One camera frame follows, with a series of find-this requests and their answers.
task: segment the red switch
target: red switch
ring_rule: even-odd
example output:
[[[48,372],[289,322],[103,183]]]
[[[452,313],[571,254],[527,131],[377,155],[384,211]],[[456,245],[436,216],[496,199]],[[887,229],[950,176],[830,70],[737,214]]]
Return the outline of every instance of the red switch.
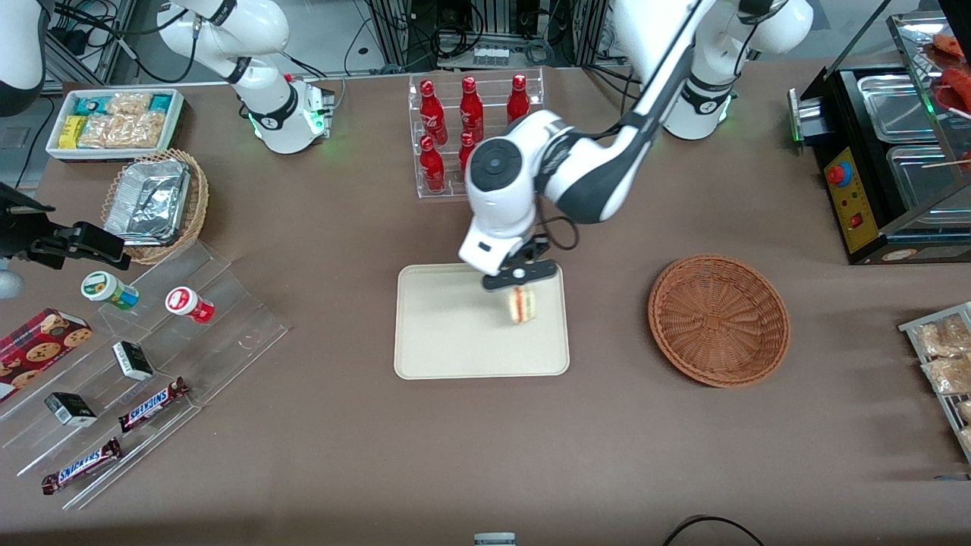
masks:
[[[834,186],[841,184],[846,176],[846,169],[840,165],[833,165],[826,170],[826,181]]]

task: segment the yellow control panel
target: yellow control panel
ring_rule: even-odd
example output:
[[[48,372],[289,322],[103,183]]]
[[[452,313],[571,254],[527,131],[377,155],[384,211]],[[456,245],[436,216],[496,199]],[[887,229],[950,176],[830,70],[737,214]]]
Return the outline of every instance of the yellow control panel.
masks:
[[[846,148],[829,163],[822,173],[836,209],[847,248],[854,253],[877,239],[880,231],[873,220],[870,202],[856,172],[853,154]]]

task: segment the coca-cola bottle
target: coca-cola bottle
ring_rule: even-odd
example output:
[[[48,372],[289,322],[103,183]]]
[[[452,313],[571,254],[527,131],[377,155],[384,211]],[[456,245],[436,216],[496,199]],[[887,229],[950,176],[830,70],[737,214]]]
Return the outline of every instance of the coca-cola bottle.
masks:
[[[462,165],[462,178],[465,178],[465,165],[469,164],[469,155],[476,149],[476,137],[471,131],[462,133],[462,148],[458,151],[458,162]]]
[[[486,137],[483,99],[476,91],[476,79],[471,76],[462,78],[462,103],[458,111],[462,115],[462,130],[470,131],[477,143],[482,142]]]
[[[442,155],[435,150],[435,141],[430,135],[421,136],[421,174],[424,176],[428,191],[441,193],[445,191],[445,163]]]
[[[526,95],[526,75],[516,74],[513,76],[513,92],[509,94],[509,102],[506,103],[506,116],[509,124],[529,114],[529,96]]]
[[[439,146],[449,142],[449,130],[445,127],[445,109],[442,101],[435,96],[435,85],[431,80],[423,80],[421,89],[421,124],[425,134],[431,135]]]

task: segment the brown tablecloth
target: brown tablecloth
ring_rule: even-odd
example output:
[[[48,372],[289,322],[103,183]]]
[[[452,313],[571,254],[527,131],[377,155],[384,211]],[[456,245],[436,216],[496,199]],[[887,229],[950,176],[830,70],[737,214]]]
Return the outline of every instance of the brown tablecloth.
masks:
[[[971,484],[932,478],[967,467],[896,325],[971,299],[971,269],[846,265],[812,156],[787,143],[785,92],[819,68],[748,65],[714,136],[662,138],[617,216],[552,253],[564,375],[443,382],[392,369],[398,272],[457,261],[470,217],[416,198],[407,77],[350,82],[334,137],[293,156],[253,138],[230,87],[184,87],[181,148],[212,187],[203,239],[293,330],[80,512],[0,452],[0,543],[446,545],[505,529],[524,546],[659,544],[699,513],[769,544],[966,543]],[[546,77],[548,106],[580,128],[617,118],[585,73]],[[52,160],[39,199],[97,222],[117,170]],[[792,343],[764,383],[700,386],[654,345],[652,281],[695,253],[738,257],[782,294]],[[78,283],[95,268],[15,264],[29,288],[0,303],[0,331],[44,306],[92,313]],[[715,525],[695,536],[735,537]]]

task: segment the brown wicker basket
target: brown wicker basket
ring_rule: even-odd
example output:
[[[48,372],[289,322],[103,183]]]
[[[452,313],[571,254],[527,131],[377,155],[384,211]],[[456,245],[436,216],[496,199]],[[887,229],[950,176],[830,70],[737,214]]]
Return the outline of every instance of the brown wicker basket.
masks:
[[[191,244],[202,231],[202,224],[206,220],[206,206],[209,205],[209,182],[206,180],[206,173],[199,168],[199,163],[191,155],[181,150],[166,150],[144,155],[135,160],[136,163],[148,161],[160,161],[162,159],[178,159],[192,168],[192,179],[189,181],[189,194],[185,198],[185,212],[183,213],[182,224],[179,236],[174,244],[168,247],[125,247],[124,252],[131,256],[133,261],[144,265],[155,265],[164,257],[170,255],[175,250],[186,244]],[[115,176],[115,182],[108,190],[108,197],[105,204],[101,206],[101,223],[108,219],[108,213],[112,210],[115,203],[115,192],[118,189],[118,181],[121,180],[121,172]]]
[[[726,256],[690,256],[669,265],[651,289],[648,322],[661,352],[713,387],[762,381],[782,363],[789,344],[779,293]]]

